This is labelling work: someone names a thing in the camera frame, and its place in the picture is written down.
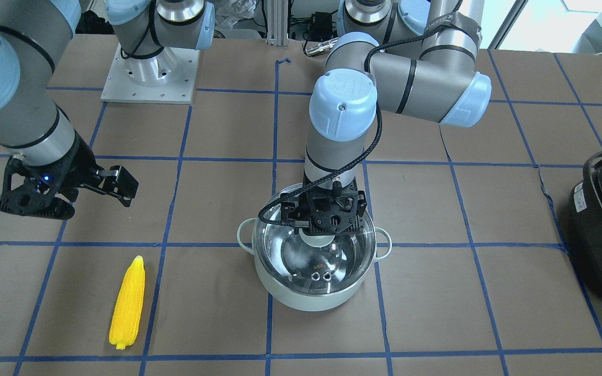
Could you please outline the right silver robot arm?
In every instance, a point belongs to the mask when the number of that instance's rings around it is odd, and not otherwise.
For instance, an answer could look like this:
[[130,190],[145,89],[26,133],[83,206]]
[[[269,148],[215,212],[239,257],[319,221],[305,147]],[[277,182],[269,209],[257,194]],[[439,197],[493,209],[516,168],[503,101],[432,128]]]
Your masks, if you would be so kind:
[[[0,145],[10,158],[0,211],[66,220],[78,190],[129,207],[138,181],[121,165],[97,164],[47,87],[84,8],[81,1],[0,1]],[[107,1],[119,39],[106,102],[189,104],[199,51],[213,41],[208,1]]]

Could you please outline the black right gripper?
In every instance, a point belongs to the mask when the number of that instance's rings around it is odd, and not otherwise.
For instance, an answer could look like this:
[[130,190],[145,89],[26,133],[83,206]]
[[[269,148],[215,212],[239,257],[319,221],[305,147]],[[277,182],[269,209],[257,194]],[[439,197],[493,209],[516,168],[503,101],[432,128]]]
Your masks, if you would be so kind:
[[139,182],[122,165],[105,170],[79,134],[69,152],[57,161],[42,166],[24,164],[10,157],[3,174],[0,212],[14,216],[69,220],[76,210],[78,188],[97,191],[131,207]]

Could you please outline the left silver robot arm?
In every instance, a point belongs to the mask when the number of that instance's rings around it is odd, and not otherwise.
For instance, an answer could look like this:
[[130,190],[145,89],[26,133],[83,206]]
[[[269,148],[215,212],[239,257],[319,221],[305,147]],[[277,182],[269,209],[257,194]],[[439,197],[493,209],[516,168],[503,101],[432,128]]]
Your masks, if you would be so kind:
[[377,146],[383,112],[474,126],[491,98],[476,70],[483,1],[344,1],[337,42],[309,102],[304,180],[261,209],[309,236],[358,233],[366,195],[355,170]]

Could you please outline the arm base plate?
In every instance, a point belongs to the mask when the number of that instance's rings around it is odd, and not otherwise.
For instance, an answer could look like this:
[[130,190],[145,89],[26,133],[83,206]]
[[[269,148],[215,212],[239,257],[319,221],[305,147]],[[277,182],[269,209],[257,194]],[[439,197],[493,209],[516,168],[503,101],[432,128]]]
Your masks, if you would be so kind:
[[124,59],[115,51],[101,95],[103,102],[191,104],[200,52],[165,48],[147,60]]

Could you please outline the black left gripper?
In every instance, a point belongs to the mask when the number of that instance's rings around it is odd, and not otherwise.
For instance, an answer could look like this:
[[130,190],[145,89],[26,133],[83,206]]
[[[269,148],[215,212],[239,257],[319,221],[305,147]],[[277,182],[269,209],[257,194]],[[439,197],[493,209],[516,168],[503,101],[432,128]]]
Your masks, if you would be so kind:
[[365,229],[365,191],[357,182],[325,190],[315,187],[281,204],[280,221],[303,234],[359,234]]

